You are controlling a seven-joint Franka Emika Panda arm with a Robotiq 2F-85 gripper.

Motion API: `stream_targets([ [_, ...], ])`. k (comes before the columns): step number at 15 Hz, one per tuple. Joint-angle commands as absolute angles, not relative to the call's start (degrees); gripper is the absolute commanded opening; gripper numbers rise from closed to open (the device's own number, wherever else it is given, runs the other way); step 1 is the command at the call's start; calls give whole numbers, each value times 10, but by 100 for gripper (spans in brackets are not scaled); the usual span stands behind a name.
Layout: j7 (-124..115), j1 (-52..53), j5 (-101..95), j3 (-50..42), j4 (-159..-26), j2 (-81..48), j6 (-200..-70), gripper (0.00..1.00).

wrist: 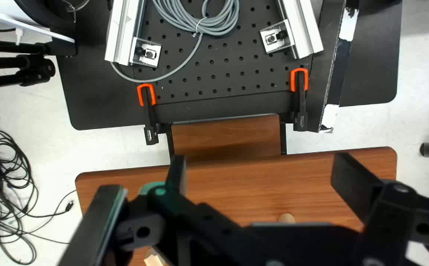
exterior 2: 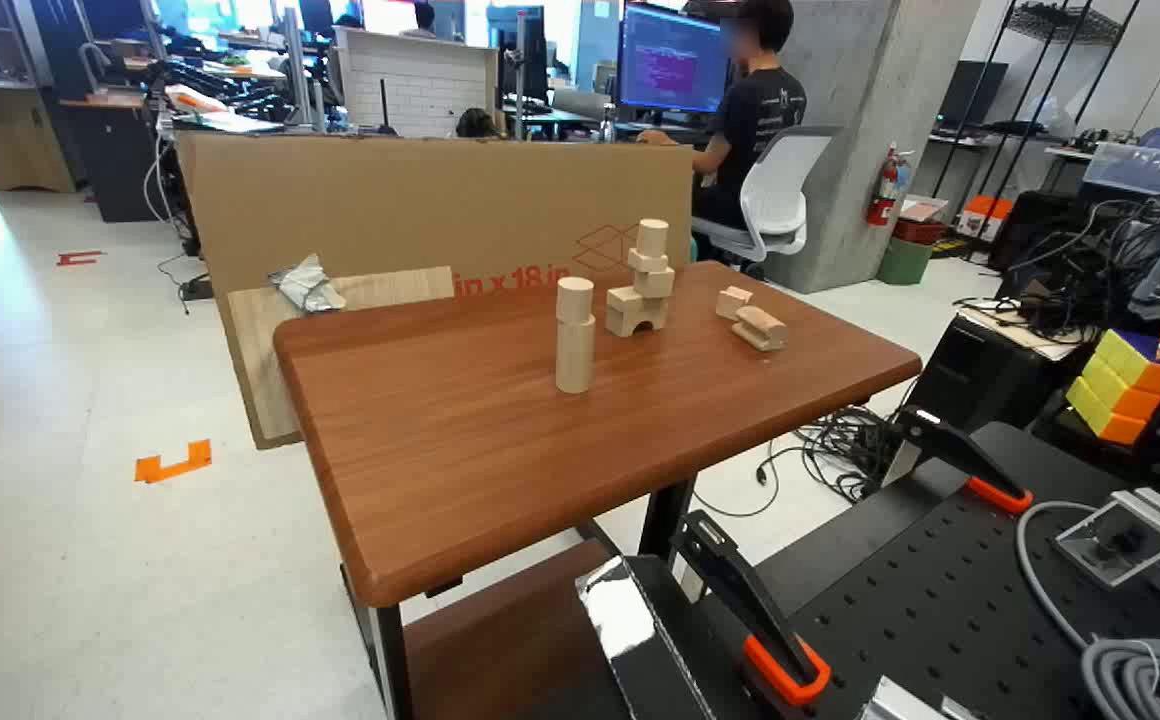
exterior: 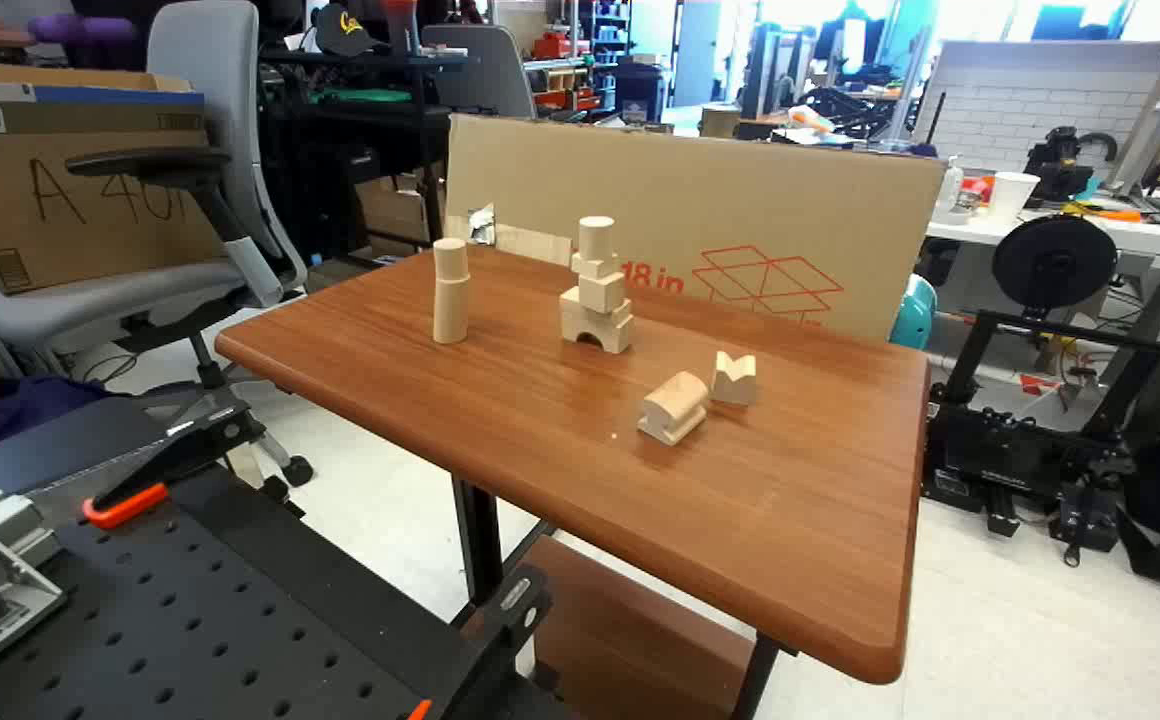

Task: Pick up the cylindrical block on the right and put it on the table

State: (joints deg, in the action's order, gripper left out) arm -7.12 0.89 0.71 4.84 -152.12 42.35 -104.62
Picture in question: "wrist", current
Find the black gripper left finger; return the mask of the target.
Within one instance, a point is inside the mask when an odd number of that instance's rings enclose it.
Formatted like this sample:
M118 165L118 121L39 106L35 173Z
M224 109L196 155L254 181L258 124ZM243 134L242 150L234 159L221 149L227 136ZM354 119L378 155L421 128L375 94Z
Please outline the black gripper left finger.
M125 266L128 254L115 241L125 201L126 190L122 186L101 186L58 266Z

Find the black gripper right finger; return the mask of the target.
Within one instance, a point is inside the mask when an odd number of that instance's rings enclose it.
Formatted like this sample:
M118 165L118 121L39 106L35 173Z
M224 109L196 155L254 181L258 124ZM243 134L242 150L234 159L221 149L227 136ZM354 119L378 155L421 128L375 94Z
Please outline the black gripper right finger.
M336 152L331 183L356 215L368 223L384 181L348 152Z

